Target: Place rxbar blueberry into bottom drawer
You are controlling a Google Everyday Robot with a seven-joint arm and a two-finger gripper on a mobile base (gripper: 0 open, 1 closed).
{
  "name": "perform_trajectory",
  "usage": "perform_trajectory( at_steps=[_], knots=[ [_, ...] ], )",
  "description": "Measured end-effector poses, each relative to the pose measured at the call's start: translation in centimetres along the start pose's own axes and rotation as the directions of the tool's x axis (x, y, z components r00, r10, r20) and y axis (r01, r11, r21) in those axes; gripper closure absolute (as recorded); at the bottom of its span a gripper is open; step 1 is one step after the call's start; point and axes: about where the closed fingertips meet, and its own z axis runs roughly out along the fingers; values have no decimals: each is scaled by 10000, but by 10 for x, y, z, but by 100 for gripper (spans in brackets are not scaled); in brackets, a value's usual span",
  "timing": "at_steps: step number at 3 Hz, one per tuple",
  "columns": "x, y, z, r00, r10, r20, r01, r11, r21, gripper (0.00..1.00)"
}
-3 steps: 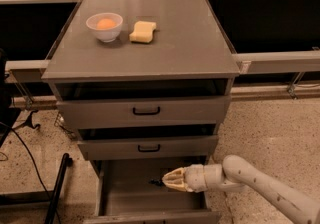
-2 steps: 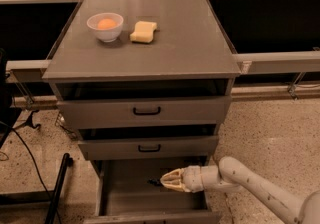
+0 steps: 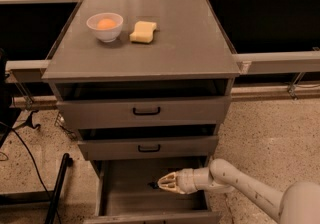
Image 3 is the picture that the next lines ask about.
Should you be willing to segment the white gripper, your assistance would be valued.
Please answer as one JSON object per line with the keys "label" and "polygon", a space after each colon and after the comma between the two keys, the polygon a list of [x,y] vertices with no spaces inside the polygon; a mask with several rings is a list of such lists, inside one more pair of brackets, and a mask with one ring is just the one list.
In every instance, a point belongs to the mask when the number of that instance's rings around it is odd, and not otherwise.
{"label": "white gripper", "polygon": [[161,177],[157,183],[160,189],[176,194],[192,194],[198,191],[193,169],[182,169],[177,173],[171,172]]}

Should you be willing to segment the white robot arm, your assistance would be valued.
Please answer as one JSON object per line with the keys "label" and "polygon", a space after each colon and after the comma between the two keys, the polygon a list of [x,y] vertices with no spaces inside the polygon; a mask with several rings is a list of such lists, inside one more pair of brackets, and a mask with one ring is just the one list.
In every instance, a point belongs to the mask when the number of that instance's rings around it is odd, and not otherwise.
{"label": "white robot arm", "polygon": [[237,189],[278,224],[320,224],[320,185],[296,182],[284,192],[246,175],[223,159],[204,168],[185,168],[161,177],[160,189],[192,194],[197,191],[228,193]]}

